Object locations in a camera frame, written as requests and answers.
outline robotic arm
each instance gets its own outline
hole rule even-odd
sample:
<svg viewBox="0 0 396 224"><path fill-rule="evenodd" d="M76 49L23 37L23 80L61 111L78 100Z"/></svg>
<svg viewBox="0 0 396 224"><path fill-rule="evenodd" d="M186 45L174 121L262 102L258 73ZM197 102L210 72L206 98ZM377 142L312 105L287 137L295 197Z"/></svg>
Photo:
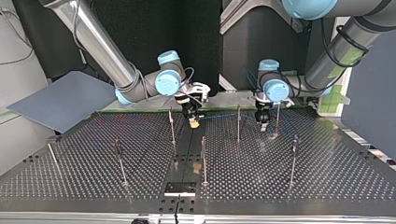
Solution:
<svg viewBox="0 0 396 224"><path fill-rule="evenodd" d="M137 103L158 94L175 96L191 127L197 128L198 109L207 102L210 88L190 83L180 58L174 50L158 57L161 69L146 76L121 54L102 24L83 0L39 0L52 9L73 32L76 42L87 50L114 82L115 93L124 104Z"/></svg>
<svg viewBox="0 0 396 224"><path fill-rule="evenodd" d="M337 27L338 35L330 45L322 38L325 52L305 76L283 76L277 71L278 62L261 61L256 119L262 124L262 131L269 122L273 104L290 102L293 97L321 96L347 68L361 62L382 34L396 29L396 1L392 0L282 0L282 3L296 19L352 18L345 26Z"/></svg>

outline hole pattern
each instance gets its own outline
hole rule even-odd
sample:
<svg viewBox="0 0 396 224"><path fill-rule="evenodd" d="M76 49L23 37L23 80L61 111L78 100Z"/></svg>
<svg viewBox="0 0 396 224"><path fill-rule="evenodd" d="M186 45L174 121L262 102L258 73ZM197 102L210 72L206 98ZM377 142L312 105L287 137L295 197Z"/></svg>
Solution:
<svg viewBox="0 0 396 224"><path fill-rule="evenodd" d="M177 141L184 118L173 114ZM118 137L129 182L122 183ZM168 114L100 114L0 186L0 197L104 200L159 199L174 156Z"/></svg>
<svg viewBox="0 0 396 224"><path fill-rule="evenodd" d="M318 122L310 113L305 109L281 110L274 139L275 111L266 133L258 132L254 112L243 111L239 144L237 116L209 119L205 133L209 185L201 186L201 199L394 201L395 186L358 151L348 148L345 139L332 131L334 126L329 121ZM290 185L291 146L297 133L301 150Z"/></svg>

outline white wall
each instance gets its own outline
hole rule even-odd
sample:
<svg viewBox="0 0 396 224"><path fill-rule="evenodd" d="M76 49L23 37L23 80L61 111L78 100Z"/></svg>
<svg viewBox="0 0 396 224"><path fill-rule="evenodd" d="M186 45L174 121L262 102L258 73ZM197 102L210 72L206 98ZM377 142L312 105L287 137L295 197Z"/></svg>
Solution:
<svg viewBox="0 0 396 224"><path fill-rule="evenodd" d="M0 7L15 11L11 0L0 0ZM21 36L21 23L7 15ZM30 49L0 16L0 63L25 57ZM47 86L47 80L37 57L0 65L0 175L21 160L39 150L53 131L22 116L10 113L6 107Z"/></svg>

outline vertical metal pin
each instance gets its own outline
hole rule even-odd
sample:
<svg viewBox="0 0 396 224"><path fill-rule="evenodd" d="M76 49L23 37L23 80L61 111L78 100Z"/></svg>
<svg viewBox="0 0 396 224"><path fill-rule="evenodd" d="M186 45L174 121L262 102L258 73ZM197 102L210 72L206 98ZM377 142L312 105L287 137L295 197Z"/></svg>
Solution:
<svg viewBox="0 0 396 224"><path fill-rule="evenodd" d="M121 142L119 138L116 138L114 141L114 154L116 155L117 160L120 163L120 168L122 172L122 178L123 178L123 185L128 186L128 180L126 179L126 174L125 174L125 169L122 163L122 148L121 148Z"/></svg>
<svg viewBox="0 0 396 224"><path fill-rule="evenodd" d="M277 105L277 113L276 113L276 133L279 131L279 115L280 115L280 103Z"/></svg>
<svg viewBox="0 0 396 224"><path fill-rule="evenodd" d="M236 141L239 143L241 141L241 137L240 137L240 122L241 122L241 106L238 105L238 136Z"/></svg>
<svg viewBox="0 0 396 224"><path fill-rule="evenodd" d="M176 144L175 140L175 128L174 128L174 121L172 118L172 107L169 109L169 122L171 123L171 130L172 130L172 144Z"/></svg>
<svg viewBox="0 0 396 224"><path fill-rule="evenodd" d="M58 164L58 160L55 157L55 153L53 153L52 145L50 143L48 143L47 146L49 147L49 152L50 152L51 157L53 158L55 163Z"/></svg>
<svg viewBox="0 0 396 224"><path fill-rule="evenodd" d="M206 138L202 137L202 150L201 150L201 158L204 162L204 186L207 186L209 183L207 182L207 175L206 175Z"/></svg>
<svg viewBox="0 0 396 224"><path fill-rule="evenodd" d="M296 165L296 158L297 158L297 155L300 150L300 138L297 134L294 135L292 150L293 150L293 164L291 166L290 188L292 188L294 185L293 180L294 180L294 170L295 170L295 165Z"/></svg>

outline perforated metal table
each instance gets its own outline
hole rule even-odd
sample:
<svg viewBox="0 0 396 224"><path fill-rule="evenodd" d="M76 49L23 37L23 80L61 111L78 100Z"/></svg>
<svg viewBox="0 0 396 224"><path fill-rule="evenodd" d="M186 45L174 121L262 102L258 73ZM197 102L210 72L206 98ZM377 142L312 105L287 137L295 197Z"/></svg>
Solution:
<svg viewBox="0 0 396 224"><path fill-rule="evenodd" d="M396 173L310 109L281 110L266 133L242 111L205 112L192 130L174 113L99 113L0 177L1 212L75 212L180 216L396 217ZM291 144L301 139L294 183ZM208 185L201 141L206 138ZM113 154L124 149L129 186ZM194 197L165 197L167 183L195 183Z"/></svg>

